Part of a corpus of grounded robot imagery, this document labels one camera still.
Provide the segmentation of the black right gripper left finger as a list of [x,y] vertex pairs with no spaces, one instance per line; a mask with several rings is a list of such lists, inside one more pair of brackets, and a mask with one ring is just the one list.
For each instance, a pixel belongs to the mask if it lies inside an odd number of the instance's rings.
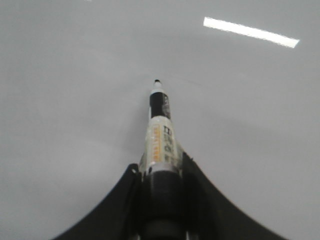
[[81,220],[54,239],[136,240],[138,233],[135,213],[140,183],[138,165],[129,164],[104,199]]

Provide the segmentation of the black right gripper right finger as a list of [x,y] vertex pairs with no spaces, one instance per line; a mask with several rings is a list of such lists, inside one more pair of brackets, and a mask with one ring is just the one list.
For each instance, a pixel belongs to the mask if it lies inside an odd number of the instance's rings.
[[182,181],[185,193],[187,239],[284,239],[234,205],[186,152],[182,154]]

